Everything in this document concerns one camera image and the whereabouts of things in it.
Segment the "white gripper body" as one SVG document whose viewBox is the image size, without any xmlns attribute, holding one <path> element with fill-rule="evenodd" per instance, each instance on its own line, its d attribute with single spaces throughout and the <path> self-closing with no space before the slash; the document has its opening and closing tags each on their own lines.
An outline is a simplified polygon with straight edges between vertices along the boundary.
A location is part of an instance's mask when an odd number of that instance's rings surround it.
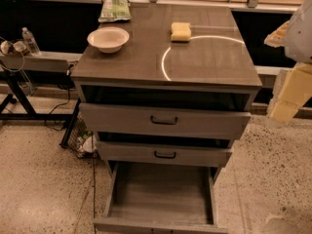
<svg viewBox="0 0 312 234">
<path fill-rule="evenodd" d="M 312 0 L 293 13 L 285 39 L 285 54 L 297 62 L 312 62 Z"/>
</svg>

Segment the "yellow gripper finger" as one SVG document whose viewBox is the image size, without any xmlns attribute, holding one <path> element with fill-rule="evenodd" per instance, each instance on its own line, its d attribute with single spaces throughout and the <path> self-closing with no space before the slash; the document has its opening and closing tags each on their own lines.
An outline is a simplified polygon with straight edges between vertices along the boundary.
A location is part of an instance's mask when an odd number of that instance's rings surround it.
<svg viewBox="0 0 312 234">
<path fill-rule="evenodd" d="M 289 21 L 284 22 L 264 39 L 264 44 L 273 48 L 284 47 Z"/>
<path fill-rule="evenodd" d="M 277 76 L 267 115 L 275 122 L 287 123 L 311 98 L 312 64 L 298 62 Z"/>
</svg>

